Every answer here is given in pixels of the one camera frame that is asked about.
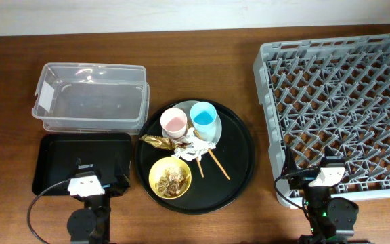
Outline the yellow bowl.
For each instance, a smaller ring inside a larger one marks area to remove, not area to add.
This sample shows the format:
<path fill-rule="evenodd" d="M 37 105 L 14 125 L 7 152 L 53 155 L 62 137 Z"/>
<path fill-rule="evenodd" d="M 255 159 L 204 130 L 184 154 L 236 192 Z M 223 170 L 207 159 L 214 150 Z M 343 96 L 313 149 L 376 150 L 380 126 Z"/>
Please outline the yellow bowl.
<path fill-rule="evenodd" d="M 190 178 L 188 181 L 188 187 L 183 192 L 183 194 L 181 194 L 178 197 L 171 197 L 171 198 L 164 197 L 164 196 L 160 195 L 159 192 L 156 190 L 155 184 L 157 183 L 158 179 L 162 176 L 165 169 L 174 168 L 174 167 L 182 167 L 186 171 L 187 174 L 190 174 Z M 183 161 L 181 159 L 177 159 L 175 157 L 165 157 L 165 158 L 158 160 L 151 167 L 148 182 L 149 182 L 150 188 L 153 190 L 155 195 L 157 195 L 163 199 L 176 199 L 176 198 L 181 197 L 182 195 L 184 195 L 188 191 L 188 189 L 192 183 L 192 173 L 190 171 L 188 164 L 185 161 Z"/>

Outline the food scraps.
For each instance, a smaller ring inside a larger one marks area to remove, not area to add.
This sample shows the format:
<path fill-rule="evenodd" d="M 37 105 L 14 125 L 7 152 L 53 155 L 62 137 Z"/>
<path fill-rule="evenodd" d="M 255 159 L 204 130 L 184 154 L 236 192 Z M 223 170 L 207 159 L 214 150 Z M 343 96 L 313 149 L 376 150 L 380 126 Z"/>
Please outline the food scraps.
<path fill-rule="evenodd" d="M 189 178 L 190 174 L 187 174 L 182 167 L 168 168 L 158 179 L 155 188 L 164 197 L 178 197 L 188 187 Z"/>

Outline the gold foil wrapper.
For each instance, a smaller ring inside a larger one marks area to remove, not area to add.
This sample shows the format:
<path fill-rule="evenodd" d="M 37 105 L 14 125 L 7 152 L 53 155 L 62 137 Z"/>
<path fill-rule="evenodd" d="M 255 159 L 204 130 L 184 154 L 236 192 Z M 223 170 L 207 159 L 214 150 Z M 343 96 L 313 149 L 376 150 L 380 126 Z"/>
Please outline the gold foil wrapper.
<path fill-rule="evenodd" d="M 150 144 L 154 148 L 159 148 L 163 150 L 175 150 L 176 148 L 183 146 L 182 143 L 179 143 L 174 139 L 148 134 L 144 134 L 139 139 L 143 142 Z"/>

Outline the wooden chopstick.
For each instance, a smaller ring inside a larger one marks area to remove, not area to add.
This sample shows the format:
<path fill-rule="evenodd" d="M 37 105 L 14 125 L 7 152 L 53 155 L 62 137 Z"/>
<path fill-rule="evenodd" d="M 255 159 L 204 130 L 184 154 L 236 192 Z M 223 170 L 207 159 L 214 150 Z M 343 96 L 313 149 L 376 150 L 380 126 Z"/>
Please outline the wooden chopstick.
<path fill-rule="evenodd" d="M 202 169 L 202 165 L 201 165 L 200 159 L 199 159 L 199 158 L 196 158 L 196 162 L 197 162 L 197 164 L 198 164 L 198 168 L 199 168 L 199 171 L 200 171 L 200 175 L 201 175 L 201 177 L 203 178 L 203 177 L 204 177 L 204 172 L 203 172 L 203 169 Z"/>
<path fill-rule="evenodd" d="M 191 120 L 188 121 L 188 126 L 194 129 L 194 126 L 192 125 Z M 197 138 L 199 138 L 199 139 L 201 140 L 201 136 L 200 136 L 200 134 L 196 131 L 196 129 L 194 129 L 194 134 L 197 136 Z M 227 173 L 226 170 L 223 168 L 222 164 L 220 164 L 220 162 L 218 161 L 217 157 L 214 155 L 214 153 L 212 152 L 211 149 L 208 149 L 208 153 L 210 154 L 210 156 L 212 157 L 212 159 L 216 162 L 217 166 L 218 166 L 218 167 L 220 168 L 220 170 L 223 172 L 223 174 L 225 175 L 225 177 L 226 177 L 228 180 L 231 180 L 231 178 L 229 177 L 228 173 Z"/>

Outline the white tissue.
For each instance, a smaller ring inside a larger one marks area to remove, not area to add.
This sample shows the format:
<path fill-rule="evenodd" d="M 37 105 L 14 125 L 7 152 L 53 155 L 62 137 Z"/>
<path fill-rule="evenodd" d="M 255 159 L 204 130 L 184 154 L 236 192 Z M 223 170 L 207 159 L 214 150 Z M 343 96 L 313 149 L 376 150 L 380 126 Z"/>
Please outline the white tissue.
<path fill-rule="evenodd" d="M 190 127 L 185 136 L 172 140 L 175 143 L 173 157 L 182 158 L 185 161 L 201 160 L 203 154 L 216 148 L 215 143 L 200 139 L 195 131 L 193 127 Z"/>

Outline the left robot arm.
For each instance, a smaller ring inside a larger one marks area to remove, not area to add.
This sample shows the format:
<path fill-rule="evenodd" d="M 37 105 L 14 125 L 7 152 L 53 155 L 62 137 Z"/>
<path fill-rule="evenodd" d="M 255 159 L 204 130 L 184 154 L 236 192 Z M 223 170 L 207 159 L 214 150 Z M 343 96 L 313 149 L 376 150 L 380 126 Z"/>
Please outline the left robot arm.
<path fill-rule="evenodd" d="M 81 165 L 69 179 L 67 191 L 83 203 L 67 221 L 71 243 L 110 242 L 110 200 L 120 197 L 130 187 L 130 163 L 120 159 Z"/>

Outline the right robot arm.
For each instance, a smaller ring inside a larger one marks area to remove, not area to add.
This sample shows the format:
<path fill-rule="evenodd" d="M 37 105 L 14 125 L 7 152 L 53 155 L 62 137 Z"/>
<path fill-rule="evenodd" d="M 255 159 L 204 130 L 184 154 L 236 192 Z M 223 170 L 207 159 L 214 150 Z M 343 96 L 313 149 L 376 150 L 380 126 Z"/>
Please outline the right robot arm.
<path fill-rule="evenodd" d="M 318 166 L 298 169 L 289 146 L 285 155 L 282 176 L 292 190 L 303 191 L 302 208 L 311 226 L 311 234 L 301 235 L 299 242 L 346 243 L 354 235 L 359 207 L 349 199 L 333 197 L 330 192 L 345 174 L 344 158 L 327 146 Z"/>

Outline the grey dishwasher rack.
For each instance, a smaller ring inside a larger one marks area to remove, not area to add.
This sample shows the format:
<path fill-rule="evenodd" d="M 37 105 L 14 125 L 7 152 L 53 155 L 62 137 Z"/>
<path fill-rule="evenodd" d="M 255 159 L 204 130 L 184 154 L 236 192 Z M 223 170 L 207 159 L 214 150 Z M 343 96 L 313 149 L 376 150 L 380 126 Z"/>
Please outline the grey dishwasher rack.
<path fill-rule="evenodd" d="M 334 196 L 390 197 L 390 33 L 264 43 L 253 72 L 274 178 L 286 149 L 304 169 L 329 147 L 345 159 Z"/>

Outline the black rectangular tray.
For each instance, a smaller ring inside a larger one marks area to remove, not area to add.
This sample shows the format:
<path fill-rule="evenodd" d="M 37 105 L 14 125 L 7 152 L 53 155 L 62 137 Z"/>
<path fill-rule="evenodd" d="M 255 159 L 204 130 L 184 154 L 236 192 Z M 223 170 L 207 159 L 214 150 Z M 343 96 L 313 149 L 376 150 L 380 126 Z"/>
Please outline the black rectangular tray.
<path fill-rule="evenodd" d="M 41 140 L 32 192 L 93 172 L 110 197 L 130 187 L 131 136 L 126 133 L 47 134 Z"/>

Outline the clear plastic bin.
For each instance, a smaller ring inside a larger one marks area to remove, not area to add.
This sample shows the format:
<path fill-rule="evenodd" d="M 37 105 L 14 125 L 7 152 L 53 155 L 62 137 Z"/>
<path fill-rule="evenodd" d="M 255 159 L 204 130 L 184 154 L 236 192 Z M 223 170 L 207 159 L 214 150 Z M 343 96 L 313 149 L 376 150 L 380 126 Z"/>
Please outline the clear plastic bin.
<path fill-rule="evenodd" d="M 50 62 L 32 115 L 47 131 L 137 134 L 147 120 L 150 87 L 143 66 Z"/>

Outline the black round tray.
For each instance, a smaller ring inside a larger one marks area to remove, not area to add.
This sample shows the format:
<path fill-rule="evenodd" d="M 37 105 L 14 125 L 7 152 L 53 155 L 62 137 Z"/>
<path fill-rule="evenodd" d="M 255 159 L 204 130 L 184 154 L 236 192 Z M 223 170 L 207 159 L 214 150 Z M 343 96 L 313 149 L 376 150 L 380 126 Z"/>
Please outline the black round tray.
<path fill-rule="evenodd" d="M 151 189 L 148 176 L 152 166 L 161 158 L 170 157 L 170 150 L 154 148 L 146 142 L 137 141 L 135 169 L 145 191 L 161 206 L 182 214 L 207 214 L 217 211 L 234 201 L 251 180 L 255 164 L 255 146 L 243 120 L 226 106 L 210 101 L 221 120 L 221 137 L 213 149 L 227 179 L 209 154 L 202 156 L 204 176 L 200 175 L 195 161 L 188 163 L 192 172 L 189 189 L 176 199 L 159 197 Z"/>

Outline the pink cup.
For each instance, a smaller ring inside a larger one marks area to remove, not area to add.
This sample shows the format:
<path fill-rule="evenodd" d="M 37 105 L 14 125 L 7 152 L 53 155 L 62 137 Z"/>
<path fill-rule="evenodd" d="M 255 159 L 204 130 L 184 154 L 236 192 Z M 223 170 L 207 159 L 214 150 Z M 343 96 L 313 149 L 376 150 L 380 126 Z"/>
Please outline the pink cup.
<path fill-rule="evenodd" d="M 160 125 L 171 138 L 180 138 L 186 132 L 188 119 L 183 110 L 169 108 L 160 116 Z"/>

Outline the blue cup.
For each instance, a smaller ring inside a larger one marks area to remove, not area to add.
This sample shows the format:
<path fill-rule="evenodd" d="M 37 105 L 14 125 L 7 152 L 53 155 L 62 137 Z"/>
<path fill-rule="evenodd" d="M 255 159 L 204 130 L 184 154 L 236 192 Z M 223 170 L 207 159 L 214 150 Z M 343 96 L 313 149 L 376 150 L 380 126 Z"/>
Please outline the blue cup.
<path fill-rule="evenodd" d="M 190 118 L 198 132 L 207 133 L 215 127 L 217 111 L 209 102 L 197 102 L 190 109 Z"/>

